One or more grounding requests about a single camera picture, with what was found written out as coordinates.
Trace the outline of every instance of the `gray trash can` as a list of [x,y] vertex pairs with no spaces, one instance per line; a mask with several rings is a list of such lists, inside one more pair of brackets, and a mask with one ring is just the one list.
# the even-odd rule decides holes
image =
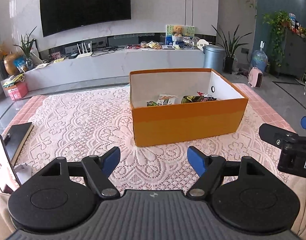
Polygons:
[[203,47],[204,68],[212,68],[221,73],[223,69],[223,62],[226,56],[225,49],[220,46],[207,45]]

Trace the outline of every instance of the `black notebook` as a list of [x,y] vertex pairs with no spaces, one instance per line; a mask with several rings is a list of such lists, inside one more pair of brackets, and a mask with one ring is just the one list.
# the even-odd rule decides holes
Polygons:
[[6,143],[5,148],[13,166],[15,165],[15,162],[19,157],[22,147],[27,137],[29,136],[33,126],[34,125],[32,122],[16,124],[12,125],[9,131],[7,132],[7,135],[10,135],[10,139]]

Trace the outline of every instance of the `stuffed toy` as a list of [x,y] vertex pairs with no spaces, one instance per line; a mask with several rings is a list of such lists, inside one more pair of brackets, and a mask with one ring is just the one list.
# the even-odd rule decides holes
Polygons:
[[182,36],[183,27],[181,25],[173,26],[173,35],[174,36]]

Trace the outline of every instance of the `pink space heater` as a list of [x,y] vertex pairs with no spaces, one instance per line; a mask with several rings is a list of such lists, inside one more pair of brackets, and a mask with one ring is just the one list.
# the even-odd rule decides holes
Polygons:
[[253,67],[249,73],[249,84],[251,87],[259,88],[262,84],[263,73],[257,67]]

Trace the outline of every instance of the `flat screen tv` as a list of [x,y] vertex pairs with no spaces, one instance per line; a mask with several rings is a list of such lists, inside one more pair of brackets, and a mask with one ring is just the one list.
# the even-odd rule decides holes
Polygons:
[[43,36],[94,23],[131,19],[131,0],[40,0]]

